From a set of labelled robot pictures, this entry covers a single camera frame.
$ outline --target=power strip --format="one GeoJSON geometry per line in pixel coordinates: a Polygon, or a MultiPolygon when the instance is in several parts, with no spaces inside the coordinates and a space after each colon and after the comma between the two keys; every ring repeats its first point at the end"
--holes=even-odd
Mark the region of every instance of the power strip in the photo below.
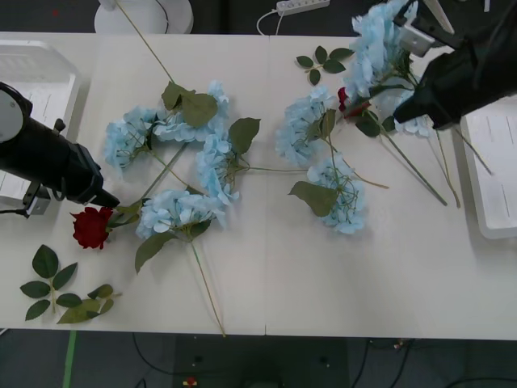
{"type": "Polygon", "coordinates": [[[329,6],[330,0],[288,0],[276,3],[276,11],[280,16],[299,14],[329,6]]]}

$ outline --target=leaf stem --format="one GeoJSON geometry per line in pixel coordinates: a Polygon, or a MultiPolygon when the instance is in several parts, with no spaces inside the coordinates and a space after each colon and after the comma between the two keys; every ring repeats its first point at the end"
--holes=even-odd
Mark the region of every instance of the leaf stem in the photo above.
{"type": "Polygon", "coordinates": [[[439,131],[436,131],[436,136],[438,138],[439,150],[442,153],[443,165],[445,166],[445,180],[447,181],[447,184],[452,191],[452,195],[454,196],[454,200],[456,201],[456,207],[459,209],[461,208],[460,198],[458,197],[456,190],[454,190],[454,187],[452,186],[451,176],[449,174],[449,167],[447,165],[447,159],[445,158],[445,152],[443,151],[442,139],[439,136],[439,131]]]}
{"type": "Polygon", "coordinates": [[[195,250],[194,243],[192,241],[190,241],[190,244],[191,244],[192,250],[194,251],[195,261],[197,262],[197,265],[200,268],[201,276],[203,277],[204,287],[207,290],[208,298],[210,299],[210,304],[212,305],[213,313],[216,315],[217,324],[219,325],[219,329],[221,330],[221,334],[223,335],[223,337],[226,337],[225,329],[223,328],[223,325],[221,324],[219,315],[217,314],[216,307],[214,306],[214,303],[212,300],[212,294],[210,293],[210,288],[208,287],[207,280],[204,277],[204,272],[203,272],[203,268],[201,267],[200,257],[197,255],[197,251],[195,250]]]}
{"type": "MultiPolygon", "coordinates": [[[[333,149],[334,149],[334,152],[338,152],[338,150],[336,150],[335,147],[333,147],[331,144],[329,144],[329,142],[326,140],[326,139],[323,139],[323,141],[328,144],[329,146],[331,146],[333,149]]],[[[351,170],[354,171],[354,175],[359,179],[359,180],[362,180],[363,182],[365,183],[368,183],[368,184],[371,184],[372,186],[377,186],[378,188],[383,188],[383,189],[389,189],[389,186],[386,186],[384,184],[380,184],[380,183],[375,183],[375,182],[372,182],[371,180],[367,180],[365,178],[363,178],[361,175],[359,175],[352,167],[350,164],[347,163],[347,161],[345,160],[345,158],[343,158],[343,161],[345,162],[345,164],[348,166],[348,168],[350,168],[351,170]]]]}
{"type": "Polygon", "coordinates": [[[308,170],[278,170],[275,168],[243,167],[244,170],[275,171],[275,172],[307,172],[308,170]]]}
{"type": "Polygon", "coordinates": [[[120,10],[122,11],[122,13],[124,14],[124,16],[126,17],[126,19],[131,23],[132,27],[135,29],[135,31],[137,32],[137,34],[140,36],[140,38],[144,41],[145,45],[147,46],[147,48],[149,49],[149,51],[154,55],[154,57],[156,58],[156,60],[158,61],[158,63],[160,64],[160,66],[163,68],[163,70],[166,72],[167,76],[169,77],[169,79],[174,82],[174,80],[172,79],[172,77],[170,76],[169,74],[169,71],[166,69],[166,67],[163,65],[162,61],[160,61],[160,58],[158,58],[158,55],[156,55],[156,53],[153,51],[153,49],[151,48],[151,46],[149,46],[149,43],[147,43],[147,40],[145,40],[144,36],[142,35],[142,33],[140,32],[140,30],[138,29],[138,27],[135,25],[135,23],[132,22],[131,18],[129,17],[129,15],[126,13],[126,11],[124,10],[124,8],[119,4],[118,0],[115,0],[115,3],[116,5],[120,8],[120,10]]]}
{"type": "Polygon", "coordinates": [[[154,182],[152,182],[151,185],[147,188],[147,190],[145,190],[144,194],[140,197],[140,200],[143,200],[144,198],[147,197],[147,195],[151,192],[151,190],[153,190],[154,185],[156,183],[158,183],[158,181],[164,176],[164,174],[176,163],[176,161],[181,156],[183,151],[187,148],[187,146],[188,146],[188,143],[183,143],[183,145],[178,150],[178,152],[176,154],[174,154],[174,156],[172,157],[170,162],[165,167],[163,167],[162,172],[160,172],[160,174],[156,177],[154,182]]]}
{"type": "Polygon", "coordinates": [[[397,143],[388,135],[388,133],[385,130],[385,127],[379,122],[379,120],[370,112],[366,111],[366,113],[374,120],[377,125],[379,126],[380,132],[388,139],[388,141],[391,143],[393,148],[397,150],[397,152],[404,158],[404,160],[407,162],[407,164],[410,165],[410,167],[413,169],[413,171],[418,175],[418,177],[426,184],[426,186],[431,190],[431,192],[435,195],[435,197],[443,204],[443,206],[447,206],[447,202],[445,199],[431,186],[431,184],[427,181],[427,179],[424,178],[422,173],[418,170],[418,168],[408,159],[406,154],[402,152],[400,148],[398,148],[397,143]]]}
{"type": "Polygon", "coordinates": [[[494,173],[492,172],[491,169],[489,169],[488,165],[486,164],[485,160],[483,159],[483,157],[479,154],[479,152],[477,152],[476,148],[472,145],[472,143],[470,141],[467,140],[467,138],[465,136],[463,136],[463,133],[461,133],[461,131],[458,129],[457,125],[454,126],[454,130],[456,131],[456,133],[458,135],[460,135],[461,137],[461,140],[464,141],[464,143],[469,146],[469,148],[472,150],[472,152],[474,152],[474,155],[476,155],[476,158],[477,160],[479,160],[479,163],[482,164],[482,166],[485,168],[486,172],[488,172],[490,175],[493,175],[494,173]]]}

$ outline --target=white plastic box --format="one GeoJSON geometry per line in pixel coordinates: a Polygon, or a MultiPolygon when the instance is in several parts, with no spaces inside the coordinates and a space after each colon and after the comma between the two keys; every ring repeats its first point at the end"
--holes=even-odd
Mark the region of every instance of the white plastic box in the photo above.
{"type": "Polygon", "coordinates": [[[477,220],[487,238],[517,236],[517,99],[501,99],[462,120],[490,175],[465,145],[477,220]]]}
{"type": "MultiPolygon", "coordinates": [[[[49,128],[61,118],[69,125],[80,86],[77,68],[37,40],[0,40],[0,81],[32,104],[31,117],[49,128]]],[[[0,171],[0,207],[22,207],[30,182],[0,171]]]]}

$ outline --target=red rose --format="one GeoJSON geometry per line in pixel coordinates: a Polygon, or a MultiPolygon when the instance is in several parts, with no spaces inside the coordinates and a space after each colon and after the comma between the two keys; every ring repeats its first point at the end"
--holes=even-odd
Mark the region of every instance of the red rose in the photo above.
{"type": "Polygon", "coordinates": [[[104,248],[104,242],[109,233],[106,231],[107,221],[113,214],[113,209],[87,207],[84,212],[72,214],[74,221],[74,238],[84,249],[87,248],[104,248]]]}
{"type": "MultiPolygon", "coordinates": [[[[345,105],[345,102],[348,99],[347,93],[345,92],[345,88],[342,87],[338,90],[338,97],[339,97],[339,110],[341,112],[345,112],[347,110],[347,106],[345,105]]],[[[348,117],[357,117],[361,116],[361,113],[363,113],[364,109],[368,109],[370,106],[372,106],[368,101],[366,103],[362,103],[357,108],[354,108],[351,112],[349,112],[345,119],[348,117]]]]}

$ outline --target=table surface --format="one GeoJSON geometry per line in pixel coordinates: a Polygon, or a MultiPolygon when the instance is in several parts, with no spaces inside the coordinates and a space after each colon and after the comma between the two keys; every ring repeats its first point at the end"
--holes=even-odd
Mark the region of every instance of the table surface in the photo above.
{"type": "MultiPolygon", "coordinates": [[[[79,68],[85,82],[70,136],[79,129],[78,141],[103,168],[108,189],[123,202],[139,197],[160,166],[143,158],[120,179],[103,162],[101,149],[109,121],[137,104],[156,106],[166,85],[166,75],[145,46],[136,37],[2,33],[0,38],[47,41],[79,68]]],[[[152,36],[149,42],[179,83],[202,91],[220,79],[232,103],[230,122],[241,116],[262,118],[250,162],[282,168],[287,165],[275,155],[275,131],[284,109],[310,90],[294,58],[310,55],[318,45],[347,47],[351,39],[152,36]]],[[[417,72],[424,67],[425,61],[415,62],[417,72]]],[[[322,83],[335,91],[342,76],[323,74],[322,83]]],[[[457,209],[436,156],[435,137],[427,141],[397,134],[395,140],[448,207],[389,146],[343,122],[335,129],[337,148],[362,176],[390,186],[366,187],[367,226],[358,234],[333,233],[305,204],[287,196],[303,175],[253,173],[238,180],[242,198],[229,211],[229,228],[215,226],[198,241],[228,333],[517,338],[515,240],[481,236],[463,146],[445,134],[462,204],[457,209]]],[[[167,146],[159,152],[169,158],[174,150],[167,146]]],[[[195,152],[189,147],[176,165],[182,176],[194,179],[195,152]]],[[[172,179],[164,180],[165,187],[179,188],[172,179]]],[[[103,251],[84,251],[72,239],[69,215],[80,209],[63,203],[28,221],[2,216],[0,327],[217,333],[187,247],[167,247],[137,276],[133,260],[140,242],[131,228],[117,231],[103,251]],[[62,265],[79,262],[77,276],[64,291],[83,295],[107,282],[124,294],[109,314],[64,327],[55,325],[57,317],[51,314],[23,321],[31,301],[18,287],[33,280],[31,259],[41,243],[58,253],[62,265]]]]}

